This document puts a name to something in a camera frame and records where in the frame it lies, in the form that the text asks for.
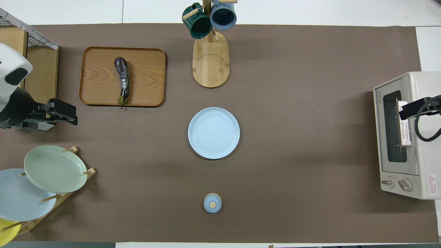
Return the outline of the wooden mug tree stand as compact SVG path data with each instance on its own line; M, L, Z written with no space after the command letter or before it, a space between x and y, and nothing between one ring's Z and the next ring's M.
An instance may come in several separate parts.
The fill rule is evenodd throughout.
M210 17L214 5L212 0L201 4ZM202 39L195 39L193 46L192 71L195 80L206 88L222 85L230 73L230 58L226 38L212 26L212 31Z

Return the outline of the yellow plate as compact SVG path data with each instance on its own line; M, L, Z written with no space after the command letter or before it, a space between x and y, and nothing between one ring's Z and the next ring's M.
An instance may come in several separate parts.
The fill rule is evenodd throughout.
M21 229L22 222L8 221L0 218L0 247L13 240Z

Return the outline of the glass toaster oven door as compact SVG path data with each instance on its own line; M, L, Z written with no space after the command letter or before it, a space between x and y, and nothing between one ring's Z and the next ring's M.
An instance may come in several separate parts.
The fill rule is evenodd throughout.
M417 175L415 148L404 145L398 102L410 102L410 76L402 75L373 90L380 171Z

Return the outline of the blue mug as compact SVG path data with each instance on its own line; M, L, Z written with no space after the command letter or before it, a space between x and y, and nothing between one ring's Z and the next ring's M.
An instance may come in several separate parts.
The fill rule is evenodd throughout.
M232 28L237 21L235 12L235 3L233 0L212 0L214 3L211 10L211 24L218 30L228 30Z

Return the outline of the wooden plate rack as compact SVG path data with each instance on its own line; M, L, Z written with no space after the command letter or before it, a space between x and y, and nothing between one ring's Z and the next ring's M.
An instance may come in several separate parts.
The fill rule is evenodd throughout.
M64 148L64 149L68 150L68 151L71 151L71 152L73 152L74 154L76 154L78 156L78 150L79 149L76 146L73 146L71 148ZM91 179L91 177L93 177L96 174L96 170L94 168L87 168L87 171L84 172L84 174L87 175L87 181L88 181L88 180ZM24 170L24 173L20 173L20 175L21 176L26 176L25 170ZM57 208L59 208L74 192L64 193L64 194L55 193L55 196L43 199L42 202L48 201L50 199L56 199L56 203L55 203L53 209L48 214L44 215L41 218L34 219L34 220L31 220L31 221L22 221L21 229L20 229L20 231L18 232L17 235L27 233L27 232L31 231L33 228L35 228L39 223L41 223L45 218L47 218Z

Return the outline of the brown table mat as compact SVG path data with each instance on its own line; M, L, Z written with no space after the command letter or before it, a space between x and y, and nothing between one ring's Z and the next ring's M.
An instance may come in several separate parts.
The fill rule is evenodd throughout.
M77 146L97 173L17 240L213 243L437 243L435 203L381 190L375 86L420 71L414 27L236 25L223 32L230 75L216 89L192 74L183 24L38 25L60 46L57 96L79 123L0 129L0 170L39 145ZM158 48L158 108L78 98L88 47ZM211 160L189 145L202 109L226 109L240 140ZM203 208L209 193L219 212Z

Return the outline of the cream toaster oven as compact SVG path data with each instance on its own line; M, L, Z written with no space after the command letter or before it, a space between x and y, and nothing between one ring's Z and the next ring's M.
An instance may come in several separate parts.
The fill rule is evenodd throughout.
M408 105L424 97L441 95L441 72L407 72L405 74L410 76L411 100L410 102L399 101L398 108L399 105ZM441 199L441 115L421 115L400 120L400 132L403 144L415 148L418 174L382 172L379 162L380 181L388 176L395 181L394 188L381 184L381 189L416 199ZM400 179L409 179L413 184L413 190L404 192L398 185Z

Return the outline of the large light blue plate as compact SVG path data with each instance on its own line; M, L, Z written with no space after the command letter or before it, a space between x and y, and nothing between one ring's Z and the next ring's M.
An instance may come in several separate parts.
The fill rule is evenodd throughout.
M31 221L48 214L56 199L42 202L55 196L36 187L26 176L23 168L0 171L0 218L9 221Z

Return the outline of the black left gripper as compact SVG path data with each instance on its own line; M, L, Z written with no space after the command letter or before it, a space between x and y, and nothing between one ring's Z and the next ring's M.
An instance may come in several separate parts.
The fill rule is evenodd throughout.
M76 107L60 99L49 99L47 104L24 102L21 103L21 109L25 116L21 122L21 129L46 131L54 127L56 122L78 125Z

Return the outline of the small light blue plate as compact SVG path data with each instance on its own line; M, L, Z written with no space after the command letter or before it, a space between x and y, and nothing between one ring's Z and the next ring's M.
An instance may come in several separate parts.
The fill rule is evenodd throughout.
M192 117L187 137L191 148L201 157L221 159L238 146L240 126L236 117L226 109L209 107Z

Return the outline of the marble patterned cloth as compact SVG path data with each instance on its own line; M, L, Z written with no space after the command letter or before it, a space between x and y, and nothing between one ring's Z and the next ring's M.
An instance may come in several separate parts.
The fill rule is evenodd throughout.
M2 8L0 8L0 43L12 48L16 47L18 52L25 52L28 47L59 49L54 41Z

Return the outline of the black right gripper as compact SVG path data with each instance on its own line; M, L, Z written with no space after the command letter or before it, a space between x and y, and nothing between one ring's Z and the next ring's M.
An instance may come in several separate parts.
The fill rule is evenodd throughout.
M421 115L441 115L441 95L435 97L424 97L413 101L408 105L399 105L399 116L401 120Z

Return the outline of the pale green plate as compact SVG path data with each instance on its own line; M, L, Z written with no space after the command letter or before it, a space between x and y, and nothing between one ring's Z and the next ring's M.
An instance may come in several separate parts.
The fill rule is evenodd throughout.
M71 193L87 181L85 163L71 151L54 145L33 148L24 158L28 179L50 193Z

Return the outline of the wooden serving tray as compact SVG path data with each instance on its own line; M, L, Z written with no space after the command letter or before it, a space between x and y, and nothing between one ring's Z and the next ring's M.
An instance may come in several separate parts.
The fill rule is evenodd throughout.
M128 65L126 107L157 107L164 99L166 54L156 48L88 47L82 55L79 100L86 105L118 106L121 83L114 61Z

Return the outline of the dark green mug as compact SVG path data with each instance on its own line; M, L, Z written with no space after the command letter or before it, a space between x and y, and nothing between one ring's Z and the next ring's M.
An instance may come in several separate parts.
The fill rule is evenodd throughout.
M212 31L210 17L205 14L200 3L196 2L187 7L183 11L182 21L194 39L205 38Z

